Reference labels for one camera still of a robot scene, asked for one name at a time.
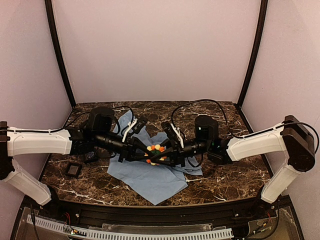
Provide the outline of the plush sunflower brooch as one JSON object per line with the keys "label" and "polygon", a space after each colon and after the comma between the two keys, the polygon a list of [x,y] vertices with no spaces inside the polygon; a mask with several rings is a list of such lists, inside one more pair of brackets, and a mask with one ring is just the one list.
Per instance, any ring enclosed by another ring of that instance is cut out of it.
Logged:
{"label": "plush sunflower brooch", "polygon": [[[156,144],[156,145],[149,145],[146,147],[148,151],[150,151],[151,153],[153,153],[154,155],[159,155],[161,153],[163,153],[166,148],[164,146],[161,146],[160,144]],[[166,156],[162,156],[158,161],[160,161],[160,163],[157,162],[152,162],[150,159],[146,160],[146,163],[152,165],[152,166],[159,166],[159,165],[163,165],[165,160],[166,160]]]}

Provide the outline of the light blue shirt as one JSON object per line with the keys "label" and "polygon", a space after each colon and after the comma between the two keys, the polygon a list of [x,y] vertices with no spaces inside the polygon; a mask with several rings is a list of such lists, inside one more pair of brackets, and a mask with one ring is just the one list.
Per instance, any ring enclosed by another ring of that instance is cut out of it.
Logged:
{"label": "light blue shirt", "polygon": [[112,158],[107,173],[121,180],[138,195],[153,205],[173,197],[188,187],[184,174],[201,176],[202,167],[198,166],[195,157],[185,159],[185,166],[170,167],[151,165],[143,161],[118,162],[119,154]]}

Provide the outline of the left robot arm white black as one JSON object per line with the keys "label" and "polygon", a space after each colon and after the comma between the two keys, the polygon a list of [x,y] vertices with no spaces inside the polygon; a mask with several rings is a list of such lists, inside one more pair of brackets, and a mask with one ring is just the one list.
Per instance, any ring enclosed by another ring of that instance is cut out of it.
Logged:
{"label": "left robot arm white black", "polygon": [[111,132],[113,122],[118,120],[109,107],[96,107],[89,112],[87,121],[79,128],[55,130],[19,129],[0,123],[0,179],[39,205],[52,201],[54,190],[41,183],[19,163],[15,156],[26,154],[83,155],[96,147],[119,155],[119,161],[138,161],[152,157],[151,149],[138,138],[126,132],[120,136]]}

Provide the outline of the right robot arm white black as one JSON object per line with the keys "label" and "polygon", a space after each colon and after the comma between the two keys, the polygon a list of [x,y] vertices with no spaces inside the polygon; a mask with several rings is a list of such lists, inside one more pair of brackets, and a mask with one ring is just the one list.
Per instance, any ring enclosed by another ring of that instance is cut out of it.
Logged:
{"label": "right robot arm white black", "polygon": [[195,138],[189,141],[183,140],[172,123],[164,122],[161,126],[168,139],[149,147],[150,153],[145,156],[151,164],[173,167],[182,165],[188,157],[206,154],[213,163],[225,165],[252,156],[283,152],[284,163],[264,184],[258,196],[268,204],[274,203],[301,173],[314,167],[320,145],[317,131],[309,131],[311,126],[293,115],[287,115],[283,122],[265,130],[227,139],[219,137],[219,124],[208,115],[195,118]]}

